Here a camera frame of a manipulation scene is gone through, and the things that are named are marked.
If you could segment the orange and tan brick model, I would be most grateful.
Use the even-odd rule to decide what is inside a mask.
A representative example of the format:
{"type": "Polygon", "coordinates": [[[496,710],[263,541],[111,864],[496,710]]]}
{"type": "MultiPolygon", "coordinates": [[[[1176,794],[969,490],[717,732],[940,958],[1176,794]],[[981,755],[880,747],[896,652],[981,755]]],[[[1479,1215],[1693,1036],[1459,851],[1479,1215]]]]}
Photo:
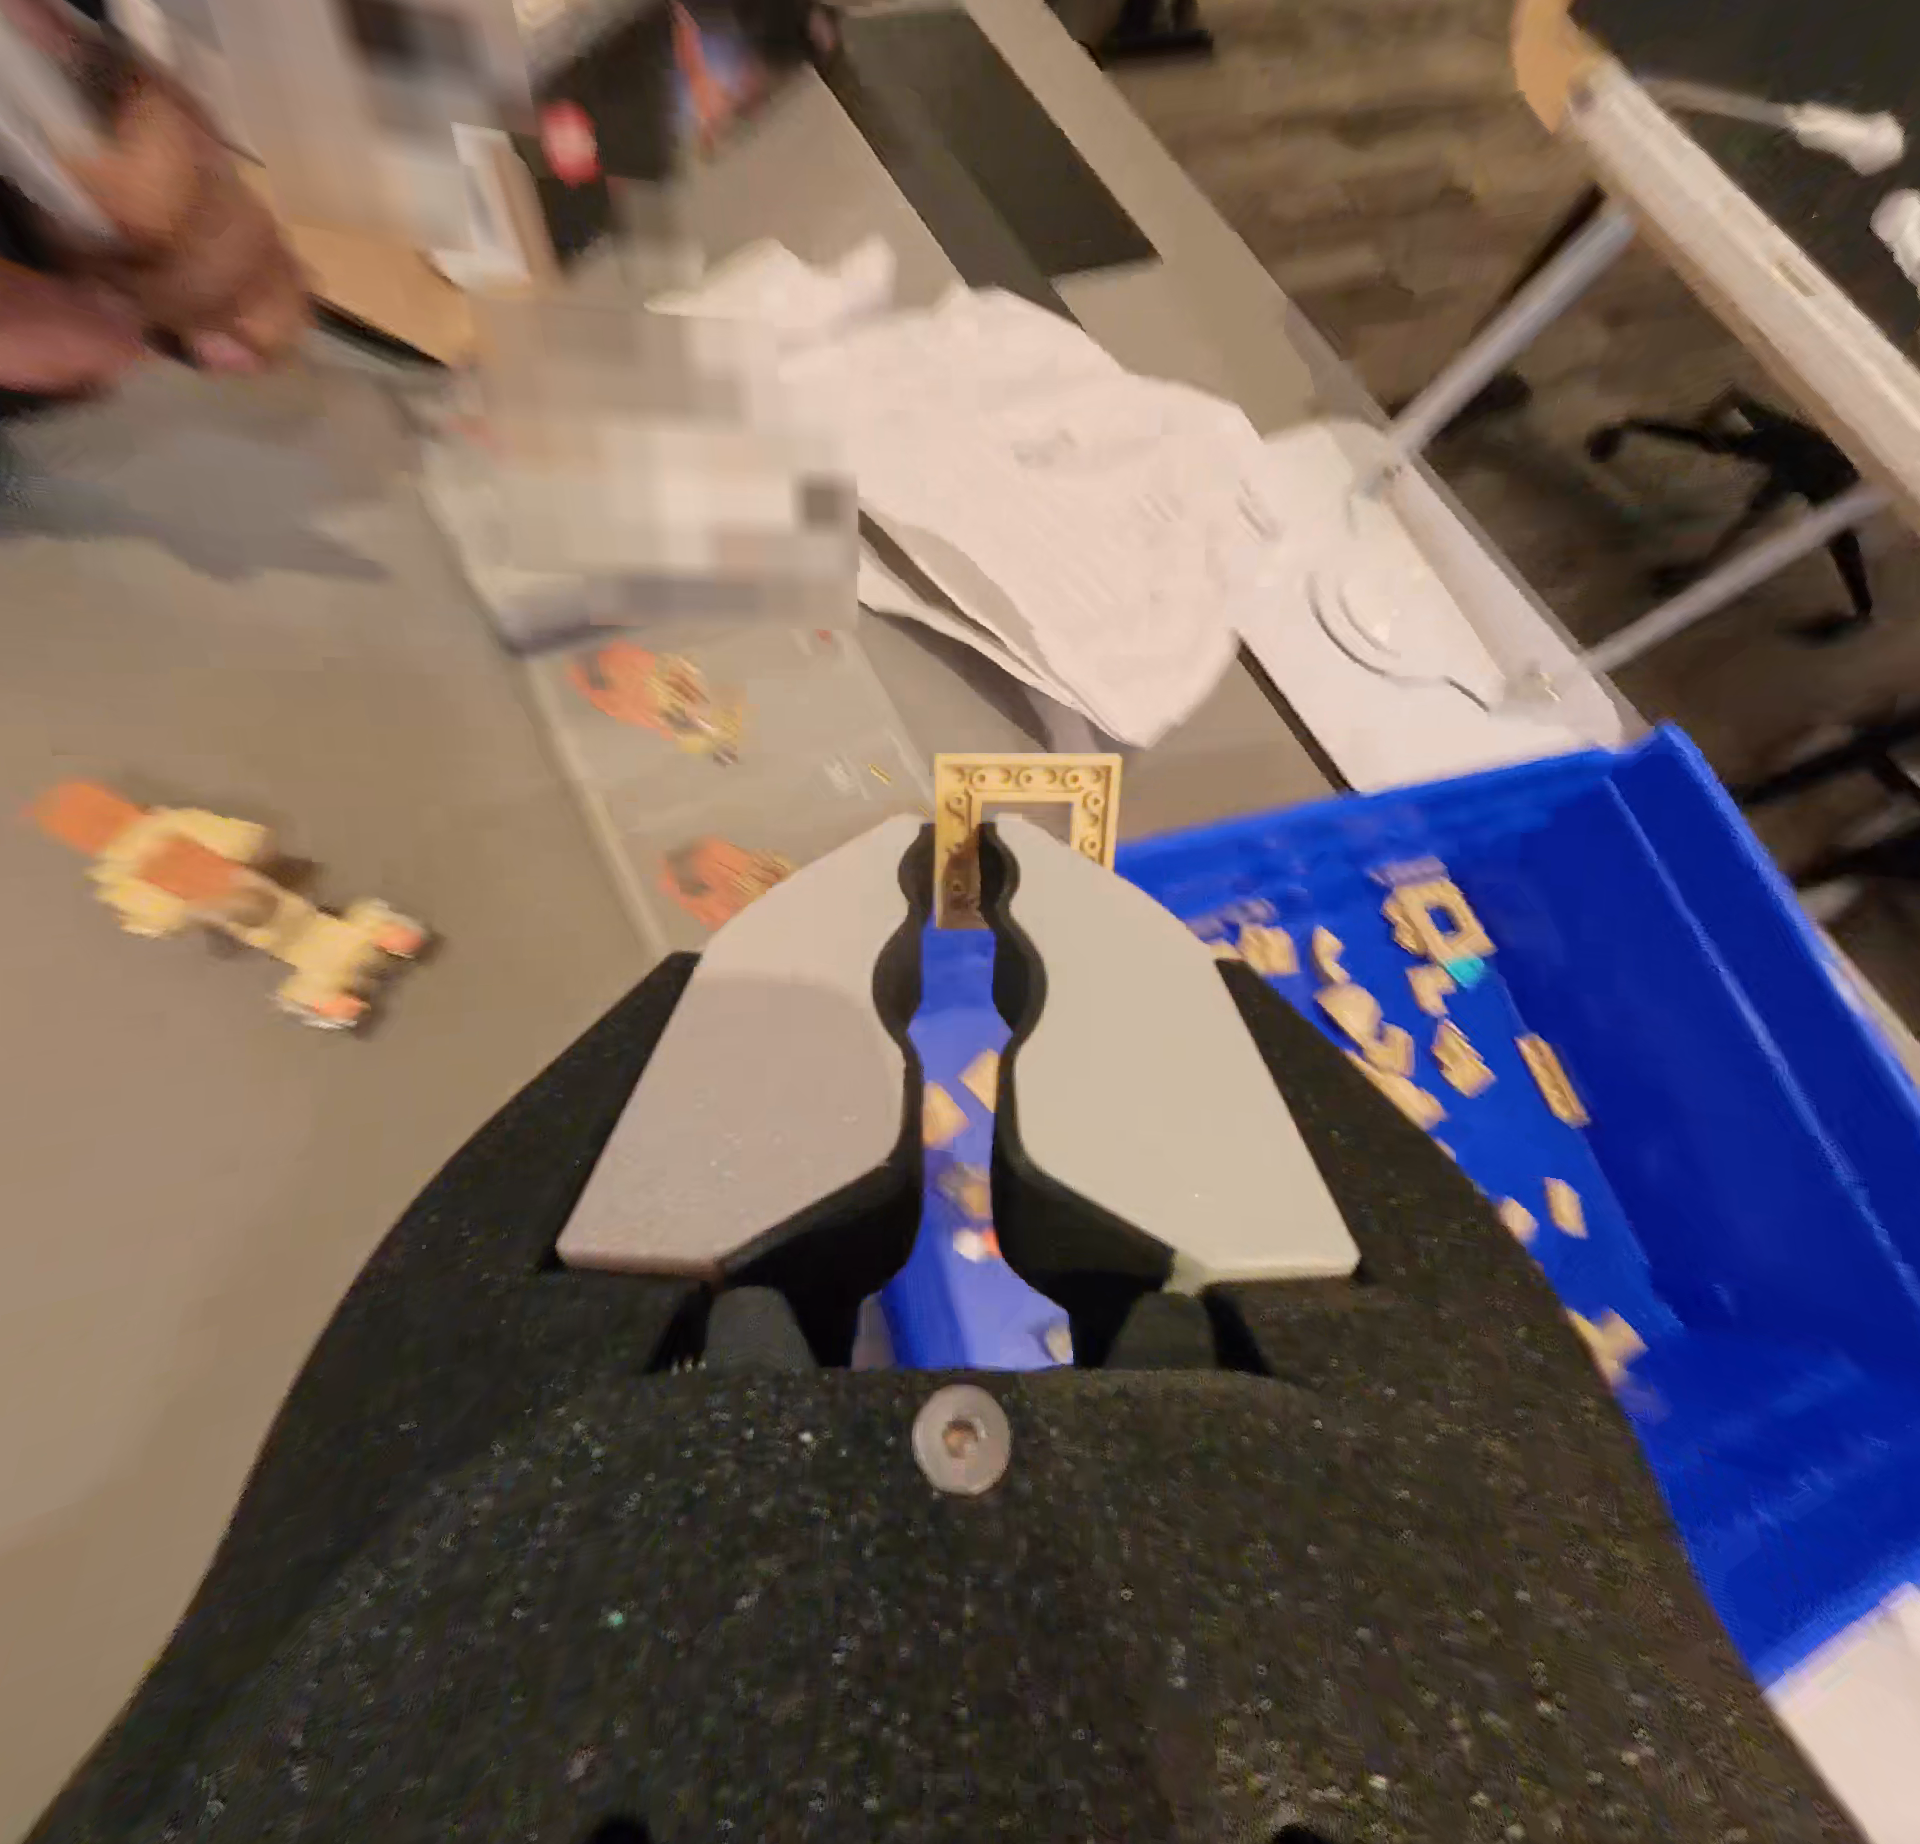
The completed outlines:
{"type": "Polygon", "coordinates": [[[35,827],[83,859],[118,928],[143,941],[189,931],[253,950],[279,970],[272,1003],[318,1033],[355,1033],[397,973],[436,936],[358,898],[326,905],[292,883],[265,825],[189,805],[137,804],[94,779],[65,779],[31,805],[35,827]]]}

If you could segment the tan square frame brick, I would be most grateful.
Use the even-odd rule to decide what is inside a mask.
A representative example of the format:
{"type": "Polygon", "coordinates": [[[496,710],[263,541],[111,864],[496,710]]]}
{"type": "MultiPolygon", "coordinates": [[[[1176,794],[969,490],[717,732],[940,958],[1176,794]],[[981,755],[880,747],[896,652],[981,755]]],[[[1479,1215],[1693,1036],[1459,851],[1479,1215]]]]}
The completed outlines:
{"type": "Polygon", "coordinates": [[[1113,871],[1122,755],[1113,751],[940,753],[932,762],[932,914],[981,929],[979,834],[992,816],[1055,819],[1075,855],[1113,871]]]}

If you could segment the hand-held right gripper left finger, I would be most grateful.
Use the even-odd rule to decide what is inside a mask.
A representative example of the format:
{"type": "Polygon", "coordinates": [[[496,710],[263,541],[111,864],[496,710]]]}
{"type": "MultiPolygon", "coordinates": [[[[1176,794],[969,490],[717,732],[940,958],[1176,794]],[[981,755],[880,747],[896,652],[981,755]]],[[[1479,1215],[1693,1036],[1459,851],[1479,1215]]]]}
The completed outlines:
{"type": "Polygon", "coordinates": [[[557,1237],[571,1269],[725,1276],[907,1152],[930,822],[889,816],[707,937],[557,1237]]]}

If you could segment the crumpled white paper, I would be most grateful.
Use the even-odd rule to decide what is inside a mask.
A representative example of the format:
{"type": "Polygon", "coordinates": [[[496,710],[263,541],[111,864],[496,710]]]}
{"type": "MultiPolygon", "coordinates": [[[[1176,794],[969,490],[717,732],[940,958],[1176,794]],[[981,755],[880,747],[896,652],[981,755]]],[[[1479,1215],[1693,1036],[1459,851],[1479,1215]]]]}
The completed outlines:
{"type": "Polygon", "coordinates": [[[1078,322],[962,280],[898,298],[871,238],[830,264],[757,242],[652,296],[738,327],[876,522],[1028,678],[1150,747],[1212,697],[1278,536],[1235,403],[1125,369],[1078,322]]]}

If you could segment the pile of loose tan bricks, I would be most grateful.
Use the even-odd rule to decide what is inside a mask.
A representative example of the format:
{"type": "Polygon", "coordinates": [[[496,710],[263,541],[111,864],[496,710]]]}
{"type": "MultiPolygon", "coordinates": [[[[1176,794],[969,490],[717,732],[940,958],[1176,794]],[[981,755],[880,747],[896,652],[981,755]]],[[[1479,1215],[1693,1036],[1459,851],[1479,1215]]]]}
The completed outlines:
{"type": "MultiPolygon", "coordinates": [[[[1357,870],[1261,856],[1252,870],[1176,876],[1144,843],[1122,871],[1219,960],[1239,960],[1328,1036],[1452,1157],[1542,1267],[1575,1335],[1617,1389],[1651,1384],[1677,1330],[1593,1151],[1590,1107],[1550,1036],[1516,1001],[1502,958],[1459,992],[1405,912],[1405,889],[1357,870]]],[[[911,1368],[1037,1372],[1074,1360],[1066,1312],[1006,1264],[991,1228],[991,1152],[1008,1027],[992,1003],[988,929],[932,929],[913,1042],[927,1145],[916,1254],[880,1295],[911,1368]]]]}

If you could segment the white board stand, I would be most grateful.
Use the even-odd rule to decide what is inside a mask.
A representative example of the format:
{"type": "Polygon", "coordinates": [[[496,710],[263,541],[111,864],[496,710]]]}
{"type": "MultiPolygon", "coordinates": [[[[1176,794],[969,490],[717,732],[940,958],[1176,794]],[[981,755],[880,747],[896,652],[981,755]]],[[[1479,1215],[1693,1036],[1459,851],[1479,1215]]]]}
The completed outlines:
{"type": "Polygon", "coordinates": [[[1867,430],[1854,429],[1858,473],[1842,489],[1772,529],[1743,526],[1696,582],[1597,646],[1575,646],[1432,480],[1427,447],[1637,238],[1668,246],[1705,296],[1727,300],[1758,347],[1832,413],[1856,403],[1871,430],[1893,433],[1894,459],[1914,453],[1915,372],[1841,296],[1836,277],[1789,242],[1786,223],[1766,219],[1713,163],[1683,129],[1685,114],[1783,136],[1852,187],[1873,185],[1871,230],[1915,280],[1915,187],[1891,187],[1915,163],[1914,109],[1775,103],[1636,76],[1611,59],[1570,83],[1562,129],[1611,192],[1386,425],[1321,417],[1262,449],[1282,522],[1240,609],[1246,652],[1336,776],[1363,793],[1617,743],[1613,671],[1891,507],[1867,475],[1867,430]]]}

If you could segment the blue plastic bin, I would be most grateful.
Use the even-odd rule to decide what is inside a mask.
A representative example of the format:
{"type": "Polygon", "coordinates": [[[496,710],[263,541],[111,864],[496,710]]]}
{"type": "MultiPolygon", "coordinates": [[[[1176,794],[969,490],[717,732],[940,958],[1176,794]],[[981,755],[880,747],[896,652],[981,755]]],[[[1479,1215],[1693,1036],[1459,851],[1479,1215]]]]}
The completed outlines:
{"type": "Polygon", "coordinates": [[[1552,1516],[1597,1538],[1637,1443],[1763,1687],[1915,1613],[1915,1086],[1683,732],[1147,838],[1129,883],[1140,843],[1367,871],[1435,962],[1492,947],[1677,1322],[1613,1387],[1462,1164],[1252,967],[1359,1245],[1353,1280],[1230,1288],[1252,1364],[1408,1430],[1388,1460],[1527,1557],[1552,1516]]]}

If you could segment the grey desk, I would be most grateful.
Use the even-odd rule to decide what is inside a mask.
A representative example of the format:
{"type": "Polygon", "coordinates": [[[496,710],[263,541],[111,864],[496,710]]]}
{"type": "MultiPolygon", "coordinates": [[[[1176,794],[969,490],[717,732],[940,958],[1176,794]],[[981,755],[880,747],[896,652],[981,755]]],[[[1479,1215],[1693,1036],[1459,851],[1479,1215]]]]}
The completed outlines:
{"type": "Polygon", "coordinates": [[[397,710],[475,974],[368,1042],[182,1016],[28,834],[5,1398],[139,1447],[5,1550],[5,1838],[1492,1840],[1636,1828],[1686,1577],[1548,1285],[1270,994],[1360,1282],[1255,1371],[1011,1386],[940,1496],[901,1374],[653,1371],[690,1290],[547,1264],[669,992],[436,595],[397,710]]]}

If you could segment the black office chair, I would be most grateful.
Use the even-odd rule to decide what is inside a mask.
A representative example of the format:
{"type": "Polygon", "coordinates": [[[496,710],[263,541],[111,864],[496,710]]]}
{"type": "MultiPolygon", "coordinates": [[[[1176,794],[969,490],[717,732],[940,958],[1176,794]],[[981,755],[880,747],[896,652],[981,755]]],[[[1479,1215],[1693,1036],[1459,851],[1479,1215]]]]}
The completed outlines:
{"type": "MultiPolygon", "coordinates": [[[[1601,425],[1586,440],[1586,456],[1594,464],[1610,464],[1627,440],[1659,440],[1698,449],[1713,459],[1746,464],[1758,473],[1758,483],[1743,511],[1723,536],[1698,561],[1668,564],[1646,577],[1648,589],[1681,590],[1702,580],[1713,565],[1729,559],[1746,536],[1755,536],[1763,520],[1781,511],[1789,498],[1809,510],[1826,507],[1861,483],[1861,471],[1809,421],[1763,404],[1749,392],[1723,392],[1702,416],[1689,421],[1659,417],[1624,417],[1601,425]]],[[[1854,522],[1826,540],[1839,582],[1848,598],[1845,612],[1827,612],[1789,630],[1809,646],[1826,646],[1867,630],[1875,618],[1875,590],[1861,541],[1861,525],[1854,522]]]]}

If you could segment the grey instruction booklet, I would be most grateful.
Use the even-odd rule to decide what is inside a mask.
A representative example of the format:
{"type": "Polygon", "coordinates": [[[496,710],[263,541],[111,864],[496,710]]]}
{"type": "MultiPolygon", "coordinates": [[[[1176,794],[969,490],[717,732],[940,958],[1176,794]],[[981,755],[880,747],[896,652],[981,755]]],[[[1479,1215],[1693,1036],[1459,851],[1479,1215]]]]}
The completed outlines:
{"type": "Polygon", "coordinates": [[[847,632],[595,632],[520,671],[653,952],[700,948],[793,871],[927,812],[927,761],[847,632]]]}

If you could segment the black board with wooden rim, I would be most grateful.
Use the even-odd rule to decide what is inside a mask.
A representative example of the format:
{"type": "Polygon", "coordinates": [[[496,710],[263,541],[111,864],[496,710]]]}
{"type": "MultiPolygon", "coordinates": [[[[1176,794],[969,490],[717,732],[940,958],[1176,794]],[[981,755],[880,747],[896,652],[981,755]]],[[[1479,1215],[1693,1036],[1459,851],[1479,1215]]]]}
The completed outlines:
{"type": "Polygon", "coordinates": [[[1550,129],[1615,67],[1915,355],[1918,0],[1517,0],[1510,34],[1550,129]]]}

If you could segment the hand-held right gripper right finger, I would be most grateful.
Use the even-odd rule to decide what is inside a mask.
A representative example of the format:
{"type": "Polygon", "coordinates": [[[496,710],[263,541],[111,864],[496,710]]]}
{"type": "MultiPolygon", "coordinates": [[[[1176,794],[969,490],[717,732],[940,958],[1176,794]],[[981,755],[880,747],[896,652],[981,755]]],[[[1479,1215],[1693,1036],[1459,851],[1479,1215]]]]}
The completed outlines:
{"type": "Polygon", "coordinates": [[[1008,1040],[994,1228],[1043,1293],[1347,1280],[1355,1234],[1236,1003],[1264,992],[1133,883],[981,830],[1008,1040]]]}

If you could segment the black printed toy box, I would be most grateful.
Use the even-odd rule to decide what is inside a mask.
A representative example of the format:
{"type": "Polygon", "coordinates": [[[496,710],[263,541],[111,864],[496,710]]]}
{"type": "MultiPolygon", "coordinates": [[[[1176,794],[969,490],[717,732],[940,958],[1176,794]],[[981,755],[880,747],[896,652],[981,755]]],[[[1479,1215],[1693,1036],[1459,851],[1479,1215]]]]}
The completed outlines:
{"type": "Polygon", "coordinates": [[[811,59],[811,0],[512,0],[534,132],[515,140],[555,259],[729,147],[811,59]]]}

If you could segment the person's left hand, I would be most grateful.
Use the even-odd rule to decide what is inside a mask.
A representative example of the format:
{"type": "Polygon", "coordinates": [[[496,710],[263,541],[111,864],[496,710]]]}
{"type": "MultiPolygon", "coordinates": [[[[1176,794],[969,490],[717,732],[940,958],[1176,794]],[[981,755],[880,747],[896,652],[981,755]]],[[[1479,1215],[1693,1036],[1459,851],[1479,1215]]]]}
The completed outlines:
{"type": "Polygon", "coordinates": [[[158,352],[253,372],[297,350],[301,264],[177,81],[133,71],[109,136],[75,177],[106,240],[61,227],[5,183],[5,400],[108,392],[158,352]]]}

